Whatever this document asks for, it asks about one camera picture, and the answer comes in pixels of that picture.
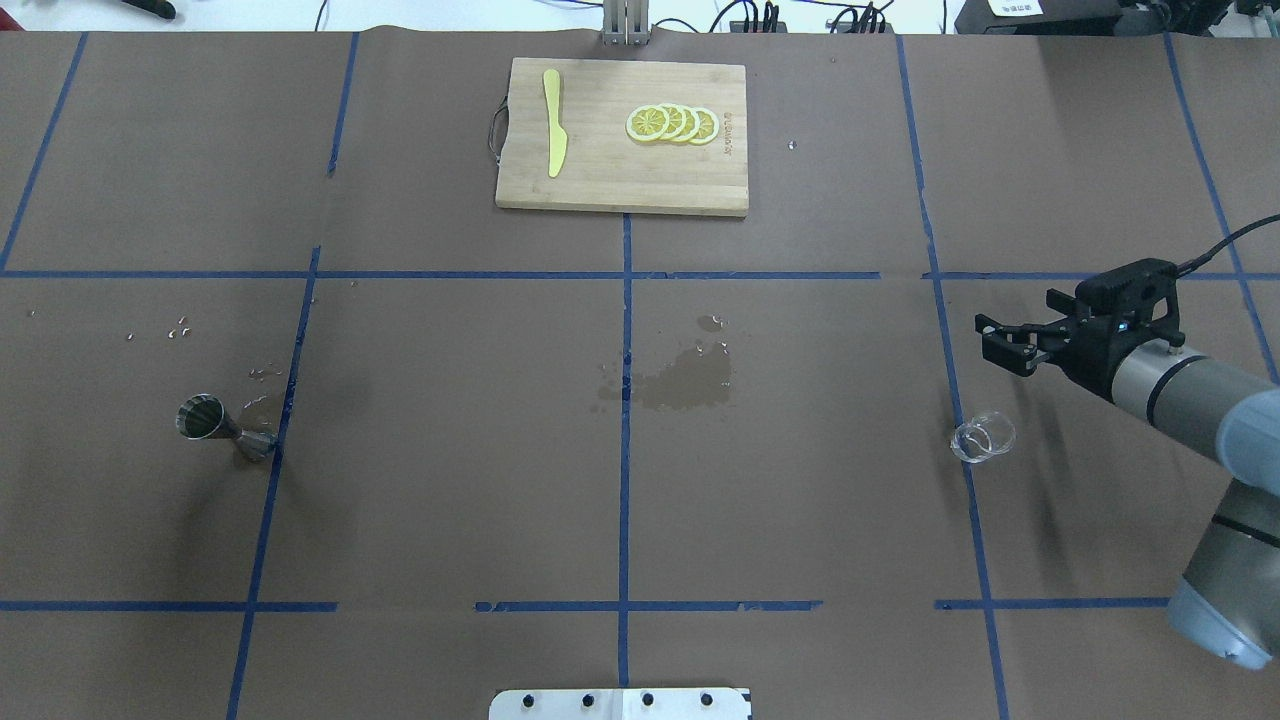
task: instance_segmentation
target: white background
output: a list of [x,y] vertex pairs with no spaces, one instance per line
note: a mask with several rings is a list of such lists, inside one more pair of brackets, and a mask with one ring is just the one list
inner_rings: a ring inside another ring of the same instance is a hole
[[[170,0],[178,18],[163,20],[119,0],[0,0],[27,29],[115,31],[310,31],[321,0]],[[667,17],[689,20],[707,31],[718,8],[728,0],[650,0],[649,20]],[[950,20],[964,0],[948,0]],[[764,0],[758,0],[763,9]],[[826,20],[838,8],[782,0],[788,32],[827,32]],[[726,18],[740,19],[742,8]],[[941,0],[896,0],[886,17],[899,33],[937,33],[942,27]],[[602,26],[599,8],[554,0],[329,0],[324,31],[355,31],[376,26],[452,31],[544,31]],[[682,29],[668,23],[663,27]],[[1234,10],[1217,36],[1267,37],[1266,24]]]

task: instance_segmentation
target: sticker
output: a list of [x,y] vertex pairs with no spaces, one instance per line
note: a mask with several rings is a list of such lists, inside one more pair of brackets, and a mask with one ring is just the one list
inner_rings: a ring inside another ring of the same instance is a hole
[[1027,18],[1043,15],[1039,0],[987,0],[997,18]]

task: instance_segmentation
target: clear glass cup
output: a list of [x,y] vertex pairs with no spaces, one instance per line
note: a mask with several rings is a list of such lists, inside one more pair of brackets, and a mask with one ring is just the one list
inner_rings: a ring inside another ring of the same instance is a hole
[[951,434],[951,452],[965,462],[984,462],[1014,447],[1014,423],[995,410],[974,415]]

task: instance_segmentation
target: white mounting plate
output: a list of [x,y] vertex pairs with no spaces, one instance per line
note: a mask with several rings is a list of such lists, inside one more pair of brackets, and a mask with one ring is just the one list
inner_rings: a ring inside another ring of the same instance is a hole
[[750,698],[739,688],[503,691],[489,703],[489,720],[750,720]]

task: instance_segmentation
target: lime slice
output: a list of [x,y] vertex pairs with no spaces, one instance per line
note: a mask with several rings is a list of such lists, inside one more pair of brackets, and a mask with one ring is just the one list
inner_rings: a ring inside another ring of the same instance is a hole
[[698,115],[698,132],[689,138],[690,145],[707,145],[708,142],[716,140],[719,135],[719,117],[712,113],[707,108],[692,108],[695,115]]
[[627,135],[636,142],[653,142],[667,132],[671,117],[659,105],[641,105],[627,115]]
[[675,102],[663,102],[659,105],[667,111],[667,132],[662,133],[663,140],[671,140],[678,135],[682,135],[689,124],[689,118],[680,111],[684,105],[676,105]]
[[671,141],[689,142],[690,140],[698,136],[698,128],[703,127],[703,119],[698,113],[694,111],[692,108],[689,108],[687,105],[681,105],[680,111],[689,119],[689,126],[685,128],[685,132],[671,138]]

